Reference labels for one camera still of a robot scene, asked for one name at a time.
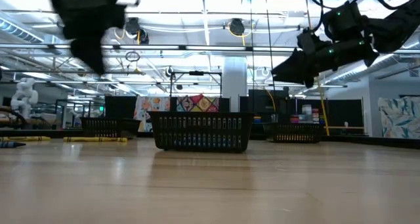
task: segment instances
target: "ceiling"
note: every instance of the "ceiling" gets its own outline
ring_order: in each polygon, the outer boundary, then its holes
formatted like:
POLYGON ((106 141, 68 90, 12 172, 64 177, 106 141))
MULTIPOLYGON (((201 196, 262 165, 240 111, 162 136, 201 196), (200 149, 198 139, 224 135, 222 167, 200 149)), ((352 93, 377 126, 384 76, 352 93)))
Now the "ceiling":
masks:
MULTIPOLYGON (((324 0, 324 3, 327 6, 338 6, 345 1, 324 0)), ((390 5, 399 5, 405 1, 407 0, 387 0, 390 5)), ((119 0, 119 2, 134 3, 135 0, 119 0)), ((359 7, 362 14, 369 17, 382 18, 390 13, 372 0, 361 0, 359 7)), ((59 17, 52 10, 49 0, 0 0, 0 9, 0 19, 6 18, 19 28, 40 37, 43 43, 67 44, 60 29, 56 26, 59 17)), ((320 8, 311 2, 307 8, 305 0, 140 0, 138 7, 127 9, 128 17, 140 19, 140 25, 150 37, 149 45, 238 47, 271 45, 272 47, 291 47, 291 49, 297 44, 296 36, 301 32, 300 29, 309 25, 308 17, 310 17, 310 25, 313 26, 318 23, 319 14, 320 8), (245 33, 249 35, 244 38, 232 35, 225 28, 232 18, 242 18, 245 33)), ((319 34, 322 39, 326 39, 321 31, 319 34)), ((136 39, 127 35, 122 37, 122 35, 123 31, 111 29, 104 37, 103 44, 137 44, 136 39)), ((30 42, 0 31, 0 43, 29 44, 30 42)), ((4 67, 3 69, 21 72, 37 71, 38 73, 32 75, 37 76, 39 80, 60 81, 61 83, 56 83, 56 86, 64 87, 65 85, 64 88, 69 91, 90 89, 91 93, 96 91, 98 94, 166 95, 170 90, 169 78, 165 75, 168 67, 180 72, 192 70, 222 72, 224 67, 228 67, 224 65, 226 57, 245 57, 249 68, 247 73, 249 87, 256 83, 270 88, 268 84, 272 83, 269 74, 271 67, 277 66, 290 55, 290 51, 277 52, 270 57, 268 51, 252 54, 230 51, 140 49, 134 50, 141 56, 140 60, 129 62, 125 58, 129 50, 110 49, 104 51, 109 73, 104 78, 115 83, 95 83, 99 78, 94 74, 79 76, 71 73, 78 70, 90 70, 78 59, 71 58, 67 50, 59 49, 58 52, 59 55, 57 52, 28 47, 0 48, 0 64, 4 67), (135 74, 133 71, 136 68, 145 75, 135 74)), ((326 80, 335 75, 336 73, 331 71, 324 72, 321 78, 326 80)), ((220 90, 220 78, 217 77, 182 76, 177 83, 185 87, 182 91, 174 89, 174 92, 217 94, 220 90)), ((294 95, 302 95, 301 92, 304 89, 303 85, 290 85, 290 88, 294 95)))

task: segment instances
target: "white humanoid robot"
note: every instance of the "white humanoid robot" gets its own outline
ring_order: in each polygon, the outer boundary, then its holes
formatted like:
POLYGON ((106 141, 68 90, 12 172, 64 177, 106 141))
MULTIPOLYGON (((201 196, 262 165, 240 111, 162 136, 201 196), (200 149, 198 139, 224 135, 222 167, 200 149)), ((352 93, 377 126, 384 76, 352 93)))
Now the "white humanoid robot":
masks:
POLYGON ((33 90, 34 84, 33 78, 20 79, 16 86, 16 93, 10 102, 12 110, 19 112, 25 119, 31 118, 32 105, 38 102, 38 92, 33 90))

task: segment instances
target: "black plastic basket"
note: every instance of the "black plastic basket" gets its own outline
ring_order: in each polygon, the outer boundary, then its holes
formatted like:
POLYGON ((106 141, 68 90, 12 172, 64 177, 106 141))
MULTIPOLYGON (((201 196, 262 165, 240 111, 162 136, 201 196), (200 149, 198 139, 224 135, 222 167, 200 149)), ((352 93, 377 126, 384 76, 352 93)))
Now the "black plastic basket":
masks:
POLYGON ((149 112, 156 146, 163 150, 243 152, 252 113, 149 112))
POLYGON ((134 137, 140 121, 113 118, 80 118, 85 136, 88 137, 134 137))
POLYGON ((319 143, 323 126, 320 124, 264 124, 268 140, 275 143, 319 143))

